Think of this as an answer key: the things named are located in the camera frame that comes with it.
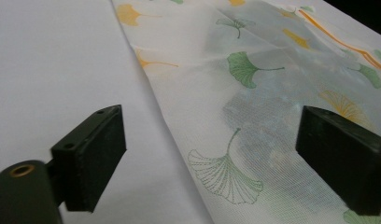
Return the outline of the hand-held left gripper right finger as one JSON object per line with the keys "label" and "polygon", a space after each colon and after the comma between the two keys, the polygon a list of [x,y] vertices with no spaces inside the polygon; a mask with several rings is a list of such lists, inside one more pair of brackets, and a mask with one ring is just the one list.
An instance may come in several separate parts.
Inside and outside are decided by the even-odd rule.
{"label": "hand-held left gripper right finger", "polygon": [[306,105],[296,151],[356,214],[381,214],[381,136]]}

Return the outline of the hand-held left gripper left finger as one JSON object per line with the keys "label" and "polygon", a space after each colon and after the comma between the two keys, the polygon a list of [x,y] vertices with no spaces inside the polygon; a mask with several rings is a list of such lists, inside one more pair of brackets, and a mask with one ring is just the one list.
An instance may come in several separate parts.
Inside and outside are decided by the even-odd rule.
{"label": "hand-held left gripper left finger", "polygon": [[69,211],[95,209],[125,151],[120,105],[92,113],[51,148]]}

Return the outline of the white leaf-print mesh laundry bag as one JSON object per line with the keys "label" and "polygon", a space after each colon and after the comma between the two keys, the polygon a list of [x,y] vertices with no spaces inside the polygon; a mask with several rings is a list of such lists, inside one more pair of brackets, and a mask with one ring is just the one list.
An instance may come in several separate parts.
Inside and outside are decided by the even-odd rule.
{"label": "white leaf-print mesh laundry bag", "polygon": [[305,105],[381,135],[381,48],[314,1],[112,3],[215,224],[381,224],[295,149]]}

